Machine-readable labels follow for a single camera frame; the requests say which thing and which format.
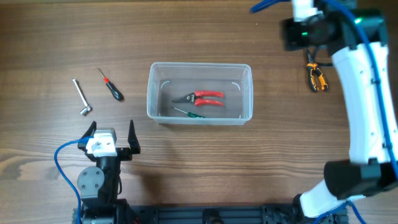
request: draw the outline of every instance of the wood grain surface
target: wood grain surface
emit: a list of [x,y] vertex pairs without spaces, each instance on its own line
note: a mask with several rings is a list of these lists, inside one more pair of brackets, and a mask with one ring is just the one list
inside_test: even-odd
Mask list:
[[[129,120],[142,154],[123,162],[122,198],[131,205],[259,205],[290,202],[323,178],[326,161],[348,158],[341,85],[307,84],[302,51],[285,52],[279,22],[289,3],[250,14],[257,1],[155,1],[0,6],[0,223],[70,223],[76,197],[53,161],[61,144],[92,121],[114,127],[127,146]],[[398,100],[398,15],[379,7],[389,28],[389,78]],[[329,60],[322,52],[319,60]],[[244,126],[158,125],[146,113],[154,62],[246,63],[254,114]],[[116,101],[96,70],[124,94]],[[72,82],[93,107],[87,117]],[[59,161],[76,183],[93,166],[75,146]],[[357,202],[369,223],[398,223],[398,191]],[[351,216],[352,223],[358,221]]]

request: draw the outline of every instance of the screwdriver handle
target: screwdriver handle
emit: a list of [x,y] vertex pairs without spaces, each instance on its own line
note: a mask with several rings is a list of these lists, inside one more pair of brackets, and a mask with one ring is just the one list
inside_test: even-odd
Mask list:
[[194,114],[194,113],[191,113],[191,112],[188,112],[188,117],[191,117],[191,118],[205,118],[204,116],[200,116],[198,114]]
[[107,82],[106,86],[109,88],[109,90],[111,90],[111,93],[113,95],[113,97],[119,101],[123,100],[124,97],[122,95],[122,93],[116,88],[115,85],[113,85],[113,83],[111,82]]
[[321,72],[321,70],[317,67],[315,69],[315,73],[318,75],[319,80],[321,81],[321,86],[323,91],[329,90],[329,83],[326,79],[325,75]]
[[319,88],[317,87],[317,83],[315,83],[315,77],[313,76],[313,65],[309,63],[307,65],[307,71],[308,71],[308,84],[310,85],[311,90],[316,93],[318,92]]

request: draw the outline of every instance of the green screwdriver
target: green screwdriver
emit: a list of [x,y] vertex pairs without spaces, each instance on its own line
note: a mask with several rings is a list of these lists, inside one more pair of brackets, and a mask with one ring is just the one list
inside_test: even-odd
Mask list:
[[178,111],[181,111],[181,112],[183,112],[183,113],[186,113],[186,114],[188,115],[188,117],[191,117],[191,118],[205,118],[204,116],[200,116],[200,115],[197,115],[197,114],[194,114],[194,113],[191,113],[191,112],[185,112],[185,111],[183,111],[183,110],[174,108],[174,107],[172,107],[172,106],[171,106],[171,108],[176,109],[176,110],[178,110]]

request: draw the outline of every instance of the red screwdriver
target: red screwdriver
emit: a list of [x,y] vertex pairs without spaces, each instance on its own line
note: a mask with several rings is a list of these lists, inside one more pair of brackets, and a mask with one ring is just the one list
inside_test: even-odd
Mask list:
[[101,72],[102,77],[104,77],[105,85],[109,88],[109,90],[111,90],[113,97],[119,101],[123,100],[124,97],[122,93],[116,88],[115,85],[113,85],[113,83],[110,82],[110,80],[108,80],[108,78],[104,76],[104,73],[102,73],[100,68],[97,69],[99,70],[99,72]]

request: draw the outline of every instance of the plastic bin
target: plastic bin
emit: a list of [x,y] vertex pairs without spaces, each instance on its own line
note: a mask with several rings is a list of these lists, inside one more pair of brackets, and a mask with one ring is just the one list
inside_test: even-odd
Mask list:
[[[224,106],[172,102],[196,90],[222,91],[223,98],[205,98],[221,101]],[[190,118],[172,106],[205,118]],[[251,68],[225,63],[153,63],[148,81],[147,114],[164,124],[243,125],[253,114]]]

